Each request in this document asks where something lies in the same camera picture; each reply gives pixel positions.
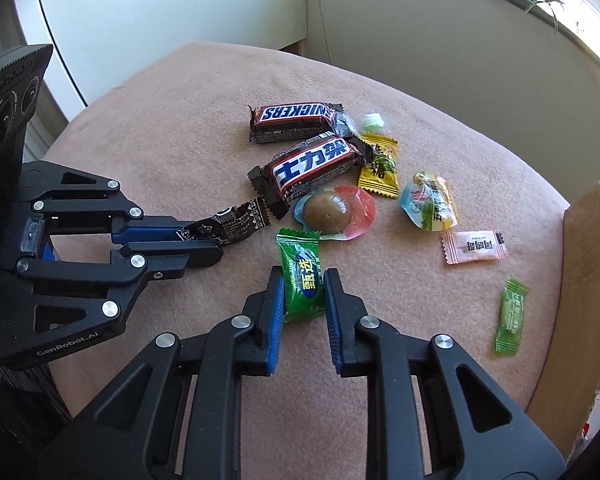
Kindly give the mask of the small green candy packet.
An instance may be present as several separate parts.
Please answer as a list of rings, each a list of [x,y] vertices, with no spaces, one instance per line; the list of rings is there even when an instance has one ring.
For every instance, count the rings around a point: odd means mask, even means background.
[[[528,293],[528,287],[521,282],[506,281],[494,339],[494,351],[497,354],[517,353],[524,329],[524,307]]]

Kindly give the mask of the black patterned candy packet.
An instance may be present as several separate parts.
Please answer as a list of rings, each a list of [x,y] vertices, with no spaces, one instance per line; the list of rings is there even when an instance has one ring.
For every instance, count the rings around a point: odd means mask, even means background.
[[[180,240],[212,240],[218,246],[234,245],[271,224],[262,197],[231,206],[213,216],[189,223],[176,232]]]

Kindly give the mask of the Snickers bar Chinese label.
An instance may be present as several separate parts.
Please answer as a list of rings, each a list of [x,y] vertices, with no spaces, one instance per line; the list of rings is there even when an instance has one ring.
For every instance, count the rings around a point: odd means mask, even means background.
[[[265,166],[253,167],[248,178],[280,220],[298,198],[373,159],[373,148],[355,134],[326,132],[276,154]]]

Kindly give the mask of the green candy packet Chinese label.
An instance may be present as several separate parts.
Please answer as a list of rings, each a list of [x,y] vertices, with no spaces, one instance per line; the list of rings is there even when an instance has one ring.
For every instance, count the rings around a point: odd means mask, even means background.
[[[320,318],[325,311],[320,234],[283,228],[276,242],[285,278],[284,321]]]

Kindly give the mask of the pink white candy packet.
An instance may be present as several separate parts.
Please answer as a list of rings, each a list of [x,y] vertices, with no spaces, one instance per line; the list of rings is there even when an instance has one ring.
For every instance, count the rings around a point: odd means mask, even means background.
[[[475,261],[502,260],[508,256],[500,231],[443,231],[441,243],[445,262],[450,266]]]

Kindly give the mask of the cardboard box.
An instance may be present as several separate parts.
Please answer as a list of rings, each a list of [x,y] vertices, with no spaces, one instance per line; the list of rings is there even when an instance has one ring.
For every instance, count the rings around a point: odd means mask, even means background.
[[[564,214],[562,289],[527,414],[567,460],[600,388],[600,182]]]

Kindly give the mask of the Snickers bar English label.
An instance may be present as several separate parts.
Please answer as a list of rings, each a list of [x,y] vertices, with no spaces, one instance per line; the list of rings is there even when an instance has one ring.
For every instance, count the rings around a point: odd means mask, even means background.
[[[321,101],[257,106],[250,110],[249,141],[268,144],[303,141],[318,134],[358,134],[358,126],[340,103]]]

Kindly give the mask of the brown jelly cup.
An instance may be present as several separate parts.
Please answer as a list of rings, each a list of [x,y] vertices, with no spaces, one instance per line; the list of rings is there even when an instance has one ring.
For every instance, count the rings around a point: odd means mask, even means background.
[[[376,205],[370,194],[356,185],[321,188],[306,194],[294,205],[294,220],[321,240],[350,242],[370,230]]]

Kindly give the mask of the pink table cloth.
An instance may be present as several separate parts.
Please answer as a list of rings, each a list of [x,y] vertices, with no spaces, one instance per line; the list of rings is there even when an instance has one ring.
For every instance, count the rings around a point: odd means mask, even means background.
[[[293,143],[249,143],[249,105],[324,100],[359,118],[379,112],[399,140],[401,185],[420,170],[448,180],[462,230],[501,230],[501,261],[447,266],[439,235],[423,233],[396,200],[376,200],[370,232],[321,247],[344,290],[404,334],[448,333],[523,409],[544,365],[562,274],[567,202],[515,154],[406,94],[300,56],[228,44],[178,50],[92,103],[46,155],[117,179],[148,214],[197,220],[254,196],[248,171]],[[152,337],[210,330],[242,310],[280,263],[279,225],[227,247],[209,269],[152,282],[125,333],[50,363],[71,415],[84,409]],[[493,353],[507,280],[530,287],[516,356]],[[270,378],[242,387],[243,479],[364,479],[364,379],[332,366],[324,318],[290,323]]]

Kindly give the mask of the blue yellow jelly packet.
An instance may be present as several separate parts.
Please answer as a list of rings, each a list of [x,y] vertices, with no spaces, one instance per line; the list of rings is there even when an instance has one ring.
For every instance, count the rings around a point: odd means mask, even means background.
[[[458,225],[448,182],[432,172],[416,172],[402,190],[399,202],[411,222],[423,231],[446,231]]]

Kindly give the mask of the yellow candy packet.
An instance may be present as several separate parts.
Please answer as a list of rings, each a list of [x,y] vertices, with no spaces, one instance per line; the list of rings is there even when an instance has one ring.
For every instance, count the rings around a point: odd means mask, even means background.
[[[362,168],[358,186],[366,192],[397,200],[400,195],[398,141],[377,133],[363,133],[362,140],[373,149],[374,157]]]

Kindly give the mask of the green candy clear wrapper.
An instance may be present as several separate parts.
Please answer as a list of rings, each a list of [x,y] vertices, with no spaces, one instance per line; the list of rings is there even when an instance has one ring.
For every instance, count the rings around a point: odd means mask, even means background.
[[[366,114],[363,118],[362,131],[366,134],[380,134],[382,136],[386,131],[384,118],[376,112]]]

